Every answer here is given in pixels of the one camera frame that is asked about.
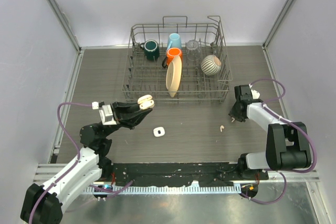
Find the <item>beige small earbud case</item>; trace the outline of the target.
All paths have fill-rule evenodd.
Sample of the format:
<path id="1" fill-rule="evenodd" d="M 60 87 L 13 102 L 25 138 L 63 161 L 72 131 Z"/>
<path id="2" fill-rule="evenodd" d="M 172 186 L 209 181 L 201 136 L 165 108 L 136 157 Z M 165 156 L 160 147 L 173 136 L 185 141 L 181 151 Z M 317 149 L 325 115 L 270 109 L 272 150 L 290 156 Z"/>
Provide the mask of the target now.
<path id="1" fill-rule="evenodd" d="M 155 106 L 153 97 L 149 94 L 138 98 L 137 103 L 141 110 L 153 108 Z"/>

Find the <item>white earbud charging case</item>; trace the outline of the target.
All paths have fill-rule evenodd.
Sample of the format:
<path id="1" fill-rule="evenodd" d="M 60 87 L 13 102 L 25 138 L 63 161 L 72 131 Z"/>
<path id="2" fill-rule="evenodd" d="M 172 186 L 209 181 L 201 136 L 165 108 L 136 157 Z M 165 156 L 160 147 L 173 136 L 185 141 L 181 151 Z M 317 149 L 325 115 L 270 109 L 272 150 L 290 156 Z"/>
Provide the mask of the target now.
<path id="1" fill-rule="evenodd" d="M 162 136 L 164 136 L 165 135 L 165 129 L 164 129 L 164 127 L 156 127 L 156 128 L 154 128 L 153 129 L 153 135 L 155 136 L 155 137 L 162 137 Z"/>

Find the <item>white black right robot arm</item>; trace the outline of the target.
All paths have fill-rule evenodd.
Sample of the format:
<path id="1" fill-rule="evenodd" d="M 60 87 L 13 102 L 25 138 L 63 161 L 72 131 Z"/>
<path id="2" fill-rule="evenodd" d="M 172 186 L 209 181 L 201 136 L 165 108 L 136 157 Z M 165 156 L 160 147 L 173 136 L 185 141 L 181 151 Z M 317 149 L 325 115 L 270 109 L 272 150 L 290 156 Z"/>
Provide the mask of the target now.
<path id="1" fill-rule="evenodd" d="M 302 122 L 292 122 L 271 110 L 250 85 L 234 87 L 236 102 L 229 116 L 238 122 L 256 122 L 267 133 L 266 150 L 241 154 L 237 173 L 250 179 L 262 170 L 292 170 L 305 172 L 312 164 L 307 128 Z"/>

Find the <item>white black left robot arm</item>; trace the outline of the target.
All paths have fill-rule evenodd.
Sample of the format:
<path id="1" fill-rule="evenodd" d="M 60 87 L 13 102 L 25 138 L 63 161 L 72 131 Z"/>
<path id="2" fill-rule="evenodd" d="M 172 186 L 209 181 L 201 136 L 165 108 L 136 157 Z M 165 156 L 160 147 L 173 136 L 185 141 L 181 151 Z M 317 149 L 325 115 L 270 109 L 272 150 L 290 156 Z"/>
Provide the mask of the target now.
<path id="1" fill-rule="evenodd" d="M 107 158 L 112 141 L 108 136 L 124 127 L 134 129 L 153 110 L 151 95 L 135 103 L 91 102 L 100 122 L 80 129 L 76 156 L 56 175 L 42 185 L 33 183 L 26 191 L 20 218 L 26 223 L 60 223 L 69 205 L 93 182 L 107 181 L 112 174 L 112 161 Z"/>

